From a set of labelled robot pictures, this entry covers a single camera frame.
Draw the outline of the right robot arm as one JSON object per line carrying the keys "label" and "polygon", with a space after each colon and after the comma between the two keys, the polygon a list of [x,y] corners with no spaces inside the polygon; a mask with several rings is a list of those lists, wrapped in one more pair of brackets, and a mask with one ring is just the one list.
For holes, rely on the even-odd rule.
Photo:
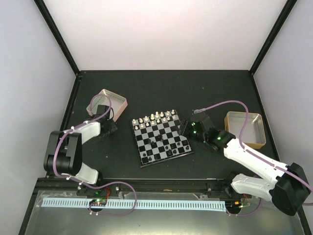
{"label": "right robot arm", "polygon": [[273,160],[243,144],[234,134],[217,129],[205,113],[181,121],[179,135],[202,144],[210,151],[221,153],[257,177],[242,173],[222,185],[225,196],[249,194],[271,201],[286,215],[294,216],[312,192],[303,167],[296,163],[287,165]]}

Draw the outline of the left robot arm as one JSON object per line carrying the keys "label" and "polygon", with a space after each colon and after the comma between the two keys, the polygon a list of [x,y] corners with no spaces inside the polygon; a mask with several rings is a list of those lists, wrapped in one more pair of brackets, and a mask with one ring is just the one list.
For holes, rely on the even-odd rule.
{"label": "left robot arm", "polygon": [[102,194],[105,190],[102,174],[83,162],[83,144],[95,137],[108,137],[116,131],[113,117],[111,106],[99,105],[96,113],[83,123],[65,131],[51,132],[44,159],[45,171],[88,184],[93,195]]}

